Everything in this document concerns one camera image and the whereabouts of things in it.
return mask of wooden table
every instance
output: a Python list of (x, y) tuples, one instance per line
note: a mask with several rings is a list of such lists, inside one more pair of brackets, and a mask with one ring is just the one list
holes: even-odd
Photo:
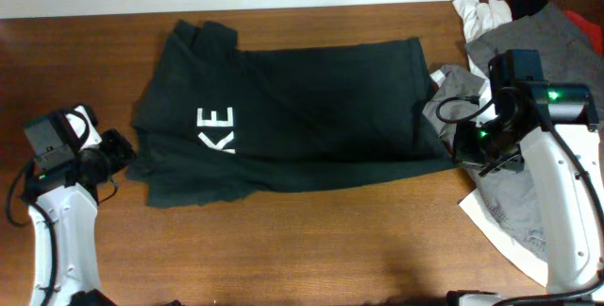
[[(604, 0), (559, 0), (603, 23)], [(0, 189), (31, 156), (21, 125), (76, 102), (99, 130), (136, 143), (130, 120), (177, 19), (215, 20), (242, 49), (373, 43), (419, 36), (430, 71), (466, 65), (461, 20), (450, 3), (264, 9), (0, 21)], [(103, 287), (120, 305), (362, 304), (481, 289), (506, 296), (544, 289), (509, 263), (457, 203), (473, 188), (462, 170), (354, 189), (256, 193), (203, 208), (144, 206), (146, 186), (117, 176), (99, 209)], [(109, 187), (100, 189), (102, 195)], [(17, 217), (25, 208), (14, 206)], [(26, 304), (33, 230), (0, 217), (4, 304)]]

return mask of folded t-shirt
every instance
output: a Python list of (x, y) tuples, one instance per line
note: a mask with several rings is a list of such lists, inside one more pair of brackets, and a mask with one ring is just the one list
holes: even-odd
[(130, 179), (155, 207), (256, 190), (359, 186), (452, 167), (422, 116), (434, 95), (419, 41), (240, 51), (237, 32), (184, 22), (137, 108)]

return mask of black cable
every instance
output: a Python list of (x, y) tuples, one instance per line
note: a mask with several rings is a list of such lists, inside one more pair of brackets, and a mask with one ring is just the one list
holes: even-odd
[(103, 198), (103, 199), (102, 199), (102, 200), (101, 200), (101, 201), (100, 201), (98, 204), (101, 204), (101, 203), (103, 203), (103, 202), (107, 201), (108, 199), (110, 199), (110, 198), (114, 197), (114, 196), (117, 194), (117, 190), (118, 190), (117, 182), (116, 182), (116, 181), (115, 181), (115, 179), (113, 179), (113, 178), (109, 178), (109, 181), (110, 181), (111, 183), (113, 183), (113, 193), (111, 193), (111, 195), (109, 195), (109, 196), (107, 196), (107, 197)]
[(459, 100), (475, 103), (478, 100), (477, 97), (476, 96), (448, 97), (447, 99), (444, 99), (436, 107), (436, 117), (438, 117), (438, 119), (441, 120), (442, 122), (445, 122), (445, 123), (448, 123), (448, 124), (459, 124), (459, 123), (471, 121), (472, 119), (480, 116), (483, 112), (487, 111), (487, 109), (489, 109), (493, 105), (493, 103), (497, 100), (497, 98), (499, 96), (501, 96), (502, 94), (511, 94), (513, 92), (513, 89), (514, 88), (501, 88), (501, 89), (499, 89), (499, 91), (497, 92), (497, 94), (495, 95), (495, 97), (491, 98), (491, 100), (489, 102), (487, 102), (487, 104), (485, 104), (484, 107), (482, 107), (478, 111), (476, 111), (476, 112), (474, 112), (474, 113), (472, 113), (470, 115), (467, 115), (465, 117), (462, 117), (460, 119), (444, 118), (441, 115), (441, 108), (443, 107), (443, 105), (445, 105), (448, 102), (459, 101)]
[(19, 171), (19, 174), (17, 174), (17, 177), (15, 177), (15, 179), (10, 184), (10, 187), (8, 188), (7, 203), (5, 205), (5, 214), (7, 215), (8, 222), (14, 227), (25, 227), (25, 226), (29, 225), (29, 222), (21, 223), (21, 222), (15, 221), (15, 219), (12, 218), (12, 213), (10, 212), (10, 203), (12, 201), (12, 196), (15, 192), (15, 188), (17, 186), (17, 183), (19, 182), (19, 179), (26, 171), (29, 171), (29, 170), (31, 170), (31, 168), (33, 168), (33, 164), (34, 164), (34, 159), (29, 160), (27, 162), (27, 164), (23, 168), (21, 168), (21, 170)]
[(505, 155), (504, 157), (502, 157), (501, 159), (491, 162), (489, 165), (487, 165), (486, 168), (482, 169), (478, 175), (481, 178), (484, 178), (487, 174), (489, 174), (491, 171), (499, 168), (501, 165), (505, 164), (507, 161), (515, 158), (516, 156), (520, 156), (520, 151), (514, 151), (513, 153), (509, 154), (509, 155)]
[(55, 283), (57, 282), (57, 266), (58, 263), (58, 253), (57, 253), (57, 234), (55, 232), (55, 225), (53, 220), (50, 218), (48, 213), (40, 207), (36, 202), (31, 203), (30, 206), (35, 209), (44, 219), (44, 224), (48, 228), (48, 234), (50, 235), (50, 280), (48, 282), (48, 286), (43, 288), (45, 294), (44, 299), (42, 300), (41, 306), (46, 306), (50, 302), (50, 298), (55, 293)]
[(493, 103), (495, 102), (493, 99), (491, 99), (484, 107), (480, 108), (478, 111), (465, 116), (463, 118), (460, 119), (448, 119), (448, 118), (444, 118), (441, 115), (441, 108), (443, 107), (443, 105), (445, 105), (448, 102), (454, 102), (454, 101), (470, 101), (469, 97), (448, 97), (447, 99), (444, 99), (437, 107), (436, 107), (436, 117), (438, 117), (438, 119), (440, 119), (441, 121), (448, 123), (448, 124), (458, 124), (458, 123), (463, 123), (463, 122), (467, 122), (472, 120), (473, 118), (478, 117), (481, 113), (487, 111), (487, 109), (489, 109), (489, 107), (491, 107), (491, 105), (493, 105)]
[(602, 279), (602, 275), (598, 274), (599, 280), (598, 282), (592, 286), (583, 290), (578, 290), (575, 292), (567, 292), (567, 293), (557, 293), (551, 295), (542, 295), (542, 296), (530, 296), (530, 297), (512, 297), (505, 300), (501, 300), (494, 304), (493, 306), (506, 306), (506, 305), (522, 305), (526, 303), (542, 303), (542, 302), (551, 302), (551, 301), (560, 301), (560, 300), (569, 300), (573, 298), (580, 298), (583, 296), (591, 295), (593, 292), (597, 291), (604, 285), (604, 280)]

